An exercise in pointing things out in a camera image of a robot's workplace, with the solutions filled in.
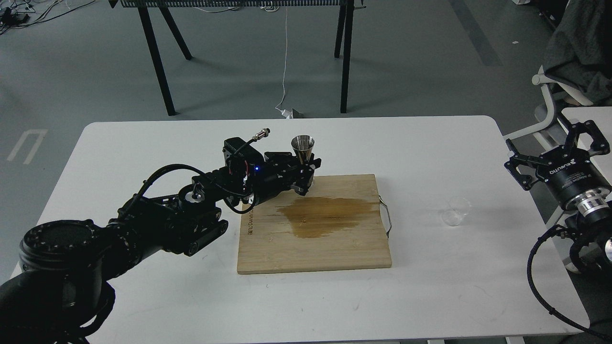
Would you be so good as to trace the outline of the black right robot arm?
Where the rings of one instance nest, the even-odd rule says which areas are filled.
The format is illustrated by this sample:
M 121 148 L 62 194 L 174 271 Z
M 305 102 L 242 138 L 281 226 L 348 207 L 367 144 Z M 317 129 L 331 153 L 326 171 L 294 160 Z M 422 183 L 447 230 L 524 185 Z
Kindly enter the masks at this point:
M 511 139 L 505 168 L 523 190 L 542 182 L 564 213 L 566 225 L 553 225 L 537 239 L 527 258 L 527 282 L 531 292 L 550 315 L 594 337 L 610 342 L 609 335 L 581 326 L 552 307 L 533 281 L 533 259 L 552 237 L 572 239 L 569 259 L 580 273 L 611 280 L 611 184 L 592 162 L 595 155 L 610 153 L 610 145 L 593 120 L 571 123 L 559 117 L 568 133 L 565 142 L 538 156 L 520 154 Z

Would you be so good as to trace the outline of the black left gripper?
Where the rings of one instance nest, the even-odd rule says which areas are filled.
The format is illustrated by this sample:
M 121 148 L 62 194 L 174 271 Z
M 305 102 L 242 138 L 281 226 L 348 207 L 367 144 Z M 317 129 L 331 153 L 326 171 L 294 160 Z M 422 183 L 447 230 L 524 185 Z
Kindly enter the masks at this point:
M 316 158 L 301 165 L 291 152 L 268 151 L 264 157 L 253 155 L 245 158 L 247 197 L 242 198 L 242 203 L 259 205 L 286 190 L 306 196 L 312 186 L 315 170 L 321 166 L 321 162 L 321 158 Z

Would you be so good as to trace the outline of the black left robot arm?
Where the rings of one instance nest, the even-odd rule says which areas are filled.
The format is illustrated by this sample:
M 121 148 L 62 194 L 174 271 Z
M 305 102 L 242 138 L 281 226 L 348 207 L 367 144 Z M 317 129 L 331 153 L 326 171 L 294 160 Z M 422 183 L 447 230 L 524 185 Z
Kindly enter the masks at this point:
M 29 229 L 20 242 L 21 273 L 1 286 L 1 342 L 86 344 L 113 310 L 109 280 L 159 250 L 190 257 L 221 237 L 228 221 L 219 201 L 245 214 L 286 190 L 306 195 L 321 165 L 315 140 L 299 135 L 293 152 L 260 154 L 252 144 L 269 133 L 226 139 L 225 166 L 211 172 L 162 166 L 105 227 L 88 219 Z

